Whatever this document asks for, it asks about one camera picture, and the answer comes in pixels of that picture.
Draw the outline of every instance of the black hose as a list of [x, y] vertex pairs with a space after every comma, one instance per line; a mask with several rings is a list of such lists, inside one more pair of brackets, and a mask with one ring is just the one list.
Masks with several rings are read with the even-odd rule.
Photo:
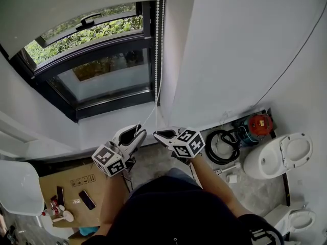
[[[239, 148], [239, 141], [236, 140], [234, 138], [234, 136], [231, 134], [232, 132], [237, 131], [238, 129], [233, 129], [230, 131], [225, 131], [225, 130], [217, 130], [214, 131], [212, 133], [210, 133], [207, 138], [206, 138], [206, 142], [205, 142], [205, 152], [208, 156], [208, 158], [219, 165], [225, 165], [228, 164], [232, 161], [235, 161], [239, 155], [240, 155], [240, 148]], [[215, 137], [216, 135], [221, 134], [220, 138], [223, 142], [225, 142], [226, 144], [232, 146], [233, 148], [233, 152], [230, 158], [228, 159], [222, 159], [220, 158], [218, 155], [215, 154], [215, 152], [213, 151], [212, 147], [211, 147], [211, 142], [213, 140], [213, 137]]]

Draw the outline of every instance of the blue object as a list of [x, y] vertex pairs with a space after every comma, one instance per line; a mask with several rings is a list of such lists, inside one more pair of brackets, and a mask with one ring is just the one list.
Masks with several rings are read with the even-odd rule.
[[81, 235], [87, 236], [90, 233], [96, 232], [99, 227], [79, 227]]

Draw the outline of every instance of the floor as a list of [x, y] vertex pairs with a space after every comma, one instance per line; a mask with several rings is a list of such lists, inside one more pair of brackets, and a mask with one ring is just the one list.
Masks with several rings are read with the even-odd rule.
[[[207, 135], [210, 132], [218, 129], [219, 127], [203, 131], [203, 138], [206, 139]], [[229, 124], [226, 124], [224, 125], [223, 129], [228, 130], [231, 129], [231, 127]], [[218, 151], [223, 150], [224, 153], [227, 152], [226, 156], [228, 156], [228, 150], [226, 151], [224, 145], [225, 143], [220, 141], [218, 143]], [[245, 159], [251, 149], [252, 148], [241, 148], [240, 156], [236, 161], [240, 160], [242, 164], [242, 161]], [[233, 165], [213, 164], [208, 159], [205, 151], [202, 151], [202, 154], [208, 164], [213, 169], [224, 169]], [[168, 149], [164, 148], [162, 145], [154, 144], [145, 148], [140, 148], [140, 150], [135, 154], [135, 158], [136, 164], [131, 171], [132, 182], [134, 187], [153, 179], [154, 177], [156, 177], [157, 173], [166, 172], [173, 167], [181, 169], [186, 174], [192, 177], [190, 168], [184, 163], [171, 157], [171, 152]], [[269, 180], [257, 180], [247, 176], [240, 168], [227, 171], [223, 173], [220, 177], [225, 180], [226, 175], [231, 173], [238, 175], [238, 182], [229, 184], [230, 188], [233, 190], [242, 205], [251, 212], [260, 216], [265, 216], [277, 205], [286, 204], [285, 189], [282, 176]], [[193, 174], [197, 183], [199, 184], [194, 169]]]
[[[213, 128], [207, 131], [203, 131], [203, 138], [205, 139], [210, 132], [220, 128]], [[223, 129], [228, 130], [229, 128], [230, 125], [226, 124], [224, 125]], [[250, 151], [251, 148], [241, 148], [241, 154], [237, 161], [240, 160], [242, 163]], [[228, 156], [230, 150], [225, 143], [220, 141], [218, 143], [218, 152], [222, 152]], [[202, 154], [213, 169], [223, 169], [233, 165], [228, 164], [221, 166], [213, 164], [206, 156], [205, 151], [203, 151]], [[131, 171], [131, 179], [134, 187], [155, 178], [158, 174], [167, 172], [173, 167], [181, 169], [192, 177], [191, 169], [187, 165], [171, 157], [171, 152], [160, 144], [154, 144], [140, 148], [139, 151], [135, 154], [135, 157], [136, 164]], [[243, 204], [243, 206], [251, 212], [260, 216], [265, 216], [277, 205], [286, 203], [282, 176], [270, 180], [256, 180], [247, 176], [244, 171], [239, 168], [223, 173], [220, 177], [225, 180], [226, 175], [230, 173], [238, 175], [238, 182], [230, 184], [230, 188], [234, 191], [236, 197]], [[199, 183], [194, 169], [193, 175], [195, 180]], [[25, 240], [28, 240], [28, 242], [32, 245], [55, 244], [57, 241], [62, 244], [63, 242], [63, 239], [54, 237], [46, 232], [46, 230], [41, 227], [37, 217], [5, 213], [5, 219], [8, 226], [11, 224], [16, 226], [18, 230], [17, 236], [20, 240], [20, 244], [25, 244], [23, 243]]]

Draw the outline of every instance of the black shirt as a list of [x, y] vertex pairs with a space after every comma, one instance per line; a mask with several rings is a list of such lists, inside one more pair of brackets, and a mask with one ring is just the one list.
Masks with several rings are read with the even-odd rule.
[[89, 244], [252, 244], [253, 232], [275, 233], [263, 218], [236, 218], [215, 195], [180, 179], [162, 176], [135, 191], [120, 210], [107, 236]]

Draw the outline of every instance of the marker cube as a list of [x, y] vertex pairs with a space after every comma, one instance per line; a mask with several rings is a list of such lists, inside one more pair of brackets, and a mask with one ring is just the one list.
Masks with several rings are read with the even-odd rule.
[[179, 158], [194, 158], [205, 146], [200, 132], [187, 128], [173, 142], [174, 153]]
[[110, 177], [126, 168], [123, 157], [103, 144], [93, 153], [92, 159], [97, 167]]

